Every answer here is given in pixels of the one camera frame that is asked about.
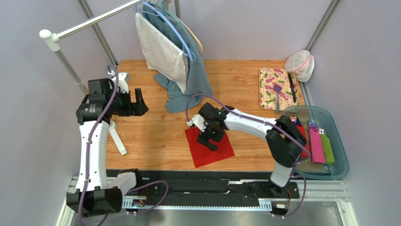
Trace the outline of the red paper napkin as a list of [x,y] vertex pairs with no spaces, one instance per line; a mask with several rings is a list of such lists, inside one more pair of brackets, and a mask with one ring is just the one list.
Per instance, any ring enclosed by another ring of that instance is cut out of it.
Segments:
[[197,142],[199,134],[200,130],[198,128],[189,128],[185,130],[195,168],[235,156],[227,134],[224,134],[223,139],[220,142],[213,140],[210,141],[213,145],[217,146],[216,151],[211,151],[206,146]]

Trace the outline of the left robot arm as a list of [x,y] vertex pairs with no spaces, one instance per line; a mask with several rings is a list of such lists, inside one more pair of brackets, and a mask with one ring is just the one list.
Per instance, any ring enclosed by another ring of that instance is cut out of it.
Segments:
[[148,112],[140,88],[123,92],[111,79],[89,80],[89,93],[79,105],[76,116],[81,136],[80,174],[75,192],[66,196],[66,204],[82,218],[118,213],[123,196],[137,185],[137,170],[127,169],[111,182],[106,174],[106,141],[111,118],[142,116]]

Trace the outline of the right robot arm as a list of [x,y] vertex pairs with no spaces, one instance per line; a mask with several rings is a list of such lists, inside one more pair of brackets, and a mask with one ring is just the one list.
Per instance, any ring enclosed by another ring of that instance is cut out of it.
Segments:
[[288,116],[263,118],[226,105],[218,109],[210,103],[204,104],[198,114],[187,120],[187,125],[200,130],[198,143],[211,151],[218,149],[211,141],[219,143],[227,130],[241,131],[265,140],[275,160],[270,182],[276,188],[287,186],[307,142]]

